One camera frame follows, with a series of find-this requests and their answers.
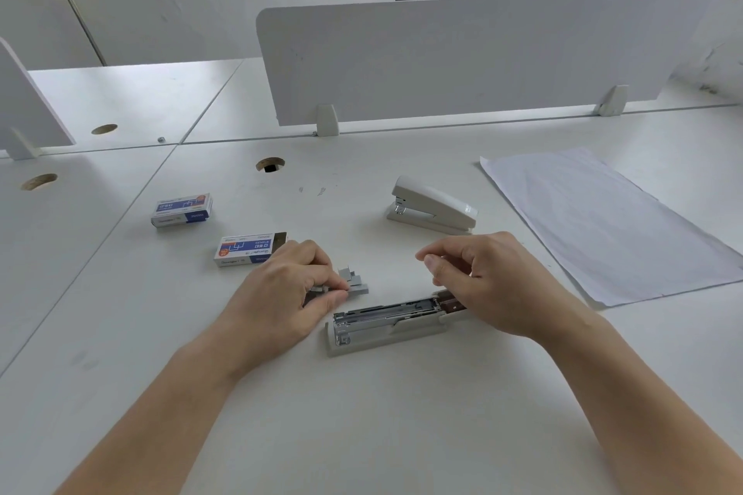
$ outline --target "white desk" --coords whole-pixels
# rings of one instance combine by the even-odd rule
[[[58,154],[181,143],[240,64],[240,59],[31,71],[77,144]],[[116,130],[91,133],[98,126]],[[0,150],[0,156],[7,157]]]
[[[172,149],[0,159],[0,375]]]
[[[671,80],[654,101],[630,102],[627,113],[665,109],[689,109],[734,104],[730,99],[702,92],[680,81]],[[428,126],[491,124],[544,118],[570,118],[593,115],[593,106],[569,106],[532,110],[512,110],[488,114],[441,115],[427,118],[398,118],[377,121],[341,122],[341,133],[414,129]],[[187,143],[236,141],[311,135],[314,125],[280,126],[268,86],[263,59],[242,62],[187,137]]]
[[[226,234],[314,238],[369,284],[347,308],[420,297],[430,275],[413,253],[440,236],[383,218],[406,173],[476,205],[479,232],[512,231],[572,289],[480,154],[589,147],[741,250],[742,142],[741,110],[717,108],[181,146],[0,379],[5,492],[50,492],[218,314],[249,270],[213,264]],[[256,171],[268,156],[287,166]],[[208,222],[149,224],[155,200],[203,191]],[[606,315],[743,453],[741,305],[732,284]],[[561,375],[526,340],[462,322],[328,359],[316,331],[238,387],[184,493],[618,493],[603,462]]]

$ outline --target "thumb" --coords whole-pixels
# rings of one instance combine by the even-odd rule
[[[433,275],[434,280],[437,280],[440,285],[457,296],[457,298],[461,299],[461,296],[467,293],[467,286],[471,278],[452,265],[448,260],[435,254],[427,254],[423,258],[423,264],[426,265],[428,271]]]
[[[348,299],[346,290],[333,290],[316,297],[296,315],[302,330],[309,335],[324,316],[336,309],[346,299]]]

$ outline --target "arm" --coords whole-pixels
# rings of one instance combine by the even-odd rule
[[[512,235],[448,237],[416,257],[480,319],[546,349],[625,493],[743,493],[738,455]]]
[[[314,285],[336,290],[302,308]],[[346,290],[317,245],[286,243],[247,276],[208,329],[173,355],[56,495],[179,493],[240,378],[309,335],[345,301]]]

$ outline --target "sheet of paper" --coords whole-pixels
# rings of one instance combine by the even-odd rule
[[[743,280],[742,255],[586,149],[480,164],[557,262],[607,306]]]

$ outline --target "stapler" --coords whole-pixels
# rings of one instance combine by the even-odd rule
[[[329,356],[437,335],[447,325],[469,317],[456,298],[443,290],[420,300],[336,313],[325,324]]]
[[[387,219],[409,223],[449,235],[471,235],[477,209],[461,200],[400,176],[392,189],[395,201],[387,208]]]

